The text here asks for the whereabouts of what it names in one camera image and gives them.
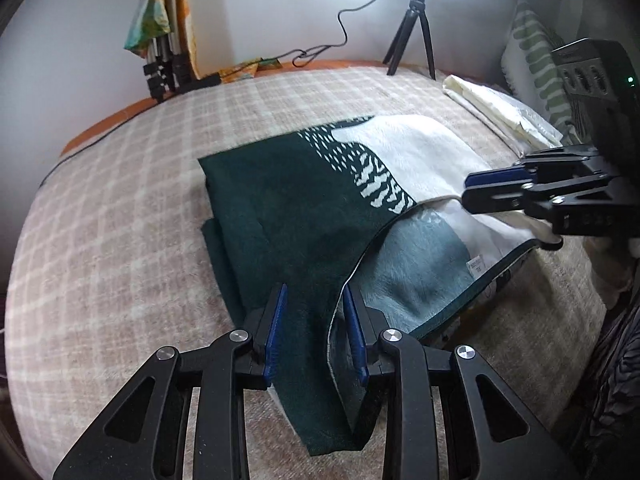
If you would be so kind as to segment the folded grey tripod stand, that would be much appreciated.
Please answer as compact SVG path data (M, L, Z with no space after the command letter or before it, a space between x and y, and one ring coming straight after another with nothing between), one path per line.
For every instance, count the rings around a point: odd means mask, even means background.
M192 58L196 43L189 0L165 0L171 32L150 45L143 73L150 97L157 103L168 96L186 93L196 81Z

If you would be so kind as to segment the orange floral scarf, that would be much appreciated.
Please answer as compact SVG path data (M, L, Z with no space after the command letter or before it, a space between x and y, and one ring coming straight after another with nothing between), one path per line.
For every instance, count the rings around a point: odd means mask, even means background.
M196 43L193 20L192 29L194 32ZM166 1L139 0L137 9L134 11L134 17L132 18L131 25L129 26L124 49L137 55L139 58L143 58L146 64L146 61L148 60L148 52L150 50L152 41L155 38L167 35L170 32L171 28L169 25ZM244 62L250 62L254 64L255 61L262 62L263 60L266 60L267 62L280 62L278 58L251 58L250 60ZM221 68L220 70L204 70L204 68L198 66L198 44L196 44L196 53L192 58L192 65L194 70L196 70L195 82L206 82L206 84L222 84L222 71L228 68Z

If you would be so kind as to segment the green and white patterned cloth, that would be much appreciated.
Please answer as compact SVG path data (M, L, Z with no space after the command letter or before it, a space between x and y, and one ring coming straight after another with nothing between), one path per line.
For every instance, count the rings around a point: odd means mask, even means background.
M442 344L535 248L558 249L519 212L470 214L463 183L487 164L435 119L357 117L200 161L213 215L210 261L235 323L288 286L274 386L311 455L361 448L363 402L342 296L356 289L390 326Z

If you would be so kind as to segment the cream folded pillowcase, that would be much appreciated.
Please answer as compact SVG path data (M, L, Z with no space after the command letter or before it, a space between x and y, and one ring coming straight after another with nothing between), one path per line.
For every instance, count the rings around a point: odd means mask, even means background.
M480 118L516 156L561 146L559 130L512 96L454 75L442 81L442 92Z

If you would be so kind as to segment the green striped pillow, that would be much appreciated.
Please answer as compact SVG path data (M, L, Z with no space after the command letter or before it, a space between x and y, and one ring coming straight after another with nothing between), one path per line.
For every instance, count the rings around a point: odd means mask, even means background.
M518 0L501 69L512 94L558 130L562 144L579 144L570 100L551 55L559 39L526 0Z

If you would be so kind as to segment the beige checkered bed cover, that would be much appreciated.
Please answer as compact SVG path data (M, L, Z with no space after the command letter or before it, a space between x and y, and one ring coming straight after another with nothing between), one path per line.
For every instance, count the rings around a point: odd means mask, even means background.
M212 212L198 158L373 114L434 118L491 166L515 158L439 81L363 66L180 96L55 170L24 223L6 305L12 408L41 478L158 347L195 349L231 328L201 234ZM580 238L536 250L486 307L470 344L551 428L605 315ZM270 393L245 397L251 479L380 478L384 413L363 451L310 457Z

